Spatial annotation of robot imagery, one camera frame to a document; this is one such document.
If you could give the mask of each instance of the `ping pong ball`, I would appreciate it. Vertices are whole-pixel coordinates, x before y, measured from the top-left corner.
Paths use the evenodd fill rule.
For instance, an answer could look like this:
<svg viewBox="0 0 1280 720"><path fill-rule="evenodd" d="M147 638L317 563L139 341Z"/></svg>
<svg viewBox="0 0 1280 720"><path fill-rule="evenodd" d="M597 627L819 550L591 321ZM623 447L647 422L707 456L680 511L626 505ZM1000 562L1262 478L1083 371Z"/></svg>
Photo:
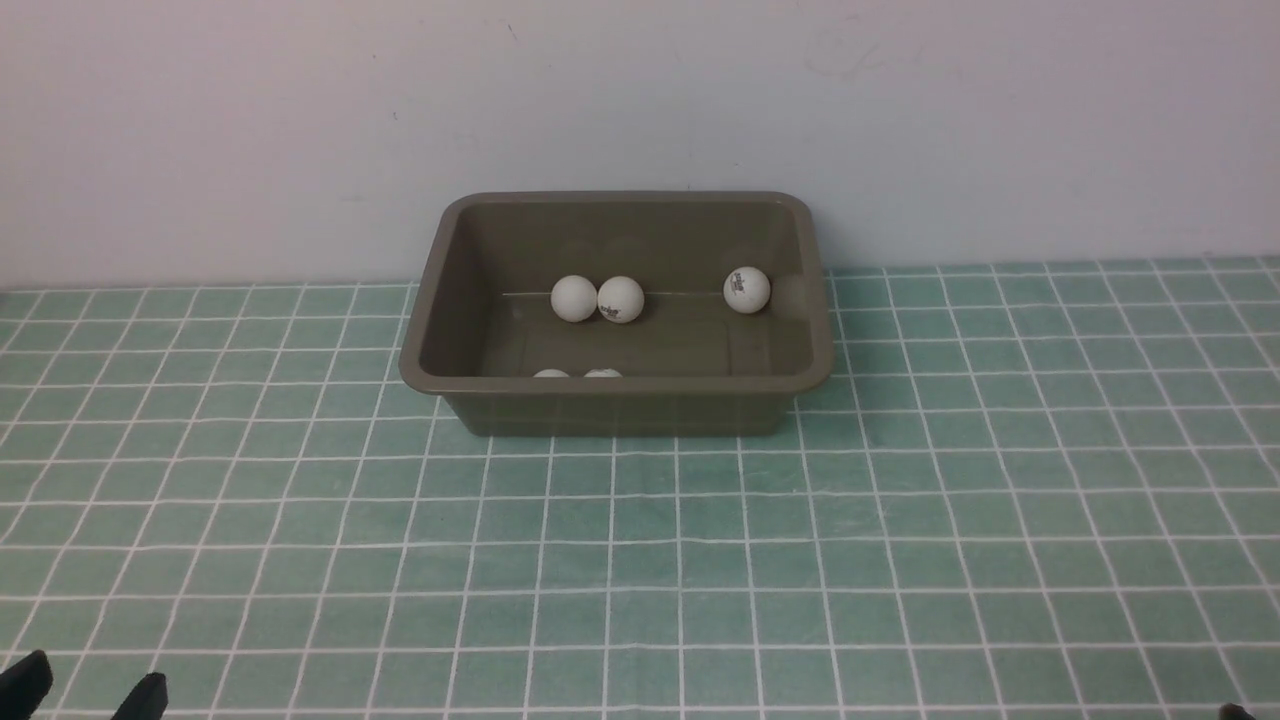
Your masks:
<svg viewBox="0 0 1280 720"><path fill-rule="evenodd" d="M600 314L614 323L630 323L644 310L644 291L640 283L618 275L604 281L598 296Z"/></svg>
<svg viewBox="0 0 1280 720"><path fill-rule="evenodd" d="M724 278L724 302L744 315L758 313L769 301L769 278L755 268L739 268Z"/></svg>
<svg viewBox="0 0 1280 720"><path fill-rule="evenodd" d="M552 288L552 310L562 320L581 323L595 313L595 286L582 275L564 275Z"/></svg>

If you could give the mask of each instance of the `green tile surface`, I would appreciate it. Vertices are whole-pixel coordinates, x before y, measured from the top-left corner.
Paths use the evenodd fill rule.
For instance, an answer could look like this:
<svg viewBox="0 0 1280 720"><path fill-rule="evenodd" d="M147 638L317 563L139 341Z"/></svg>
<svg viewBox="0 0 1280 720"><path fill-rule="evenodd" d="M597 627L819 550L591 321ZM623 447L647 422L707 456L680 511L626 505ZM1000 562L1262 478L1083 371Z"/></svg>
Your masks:
<svg viewBox="0 0 1280 720"><path fill-rule="evenodd" d="M407 283L4 292L0 648L59 717L1277 717L1277 274L832 272L740 441L475 438Z"/></svg>

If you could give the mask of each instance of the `black object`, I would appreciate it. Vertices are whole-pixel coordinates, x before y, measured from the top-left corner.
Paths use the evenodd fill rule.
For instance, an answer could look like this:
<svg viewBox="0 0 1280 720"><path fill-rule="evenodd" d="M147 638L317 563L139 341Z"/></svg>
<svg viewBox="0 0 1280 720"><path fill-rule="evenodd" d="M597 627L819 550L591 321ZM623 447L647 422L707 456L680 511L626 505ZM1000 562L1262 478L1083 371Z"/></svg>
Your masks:
<svg viewBox="0 0 1280 720"><path fill-rule="evenodd" d="M54 687L54 669L37 650L0 673L0 720L28 720ZM169 689L160 673L133 685L111 720L160 720L169 706Z"/></svg>
<svg viewBox="0 0 1280 720"><path fill-rule="evenodd" d="M1253 720L1243 707L1229 702L1217 710L1217 720Z"/></svg>

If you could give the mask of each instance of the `white wall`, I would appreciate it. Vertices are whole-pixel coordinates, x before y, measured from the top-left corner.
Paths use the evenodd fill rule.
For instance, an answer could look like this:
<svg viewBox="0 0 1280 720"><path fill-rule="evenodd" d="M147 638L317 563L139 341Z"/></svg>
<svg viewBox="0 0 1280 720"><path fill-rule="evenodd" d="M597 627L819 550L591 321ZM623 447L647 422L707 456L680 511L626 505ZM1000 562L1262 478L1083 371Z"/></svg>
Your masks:
<svg viewBox="0 0 1280 720"><path fill-rule="evenodd" d="M416 275L481 190L829 264L1280 249L1276 0L0 0L0 286Z"/></svg>

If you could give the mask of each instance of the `plastic tub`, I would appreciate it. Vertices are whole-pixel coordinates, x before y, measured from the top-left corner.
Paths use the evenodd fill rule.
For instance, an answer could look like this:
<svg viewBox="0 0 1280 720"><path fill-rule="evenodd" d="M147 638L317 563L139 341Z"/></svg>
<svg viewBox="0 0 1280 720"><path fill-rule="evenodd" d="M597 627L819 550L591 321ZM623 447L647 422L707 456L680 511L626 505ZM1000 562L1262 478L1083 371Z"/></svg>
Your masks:
<svg viewBox="0 0 1280 720"><path fill-rule="evenodd" d="M742 265L773 284L754 315L722 296ZM644 313L561 320L549 295L568 274L634 278ZM440 218L399 360L483 436L772 433L833 360L809 209L776 192L463 197ZM547 368L571 377L532 377ZM582 377L594 368L623 377Z"/></svg>

